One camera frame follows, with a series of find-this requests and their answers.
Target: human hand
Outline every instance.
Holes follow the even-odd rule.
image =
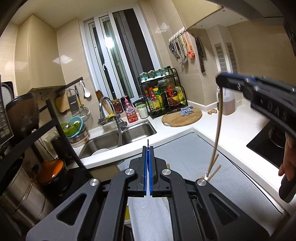
[[[292,137],[286,133],[284,162],[279,168],[279,176],[286,174],[288,181],[291,181],[295,176],[295,168],[296,146]]]

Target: double sink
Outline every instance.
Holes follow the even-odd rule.
[[[89,140],[83,147],[79,158],[89,157],[95,151],[103,148],[111,150],[154,134],[156,134],[156,130],[148,120],[145,120],[128,126],[123,132],[114,131]]]

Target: black stovetop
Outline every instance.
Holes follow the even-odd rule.
[[[273,126],[267,123],[258,135],[247,144],[247,147],[279,168],[284,160],[284,149],[276,146],[270,140],[268,132],[272,128]]]

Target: chrome faucet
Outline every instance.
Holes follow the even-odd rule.
[[[115,114],[114,116],[114,119],[115,119],[115,122],[116,122],[116,126],[118,128],[118,131],[120,132],[123,132],[123,130],[125,129],[125,127],[128,125],[128,123],[126,121],[123,121],[121,118],[120,118],[120,114],[116,114],[115,112],[115,109],[113,107],[113,104],[112,104],[112,101],[108,98],[108,97],[102,97],[99,101],[99,107],[100,107],[100,118],[101,119],[105,119],[106,118],[106,115],[103,111],[103,101],[106,100],[109,102],[110,104],[110,107],[113,111],[113,113]]]

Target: air vent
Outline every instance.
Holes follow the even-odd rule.
[[[237,62],[235,61],[235,56],[234,56],[232,45],[231,45],[231,43],[226,43],[226,45],[227,45],[229,56],[230,56],[232,71],[234,74],[238,74]]]
[[[221,44],[215,44],[215,49],[217,51],[221,72],[227,72],[226,61]]]

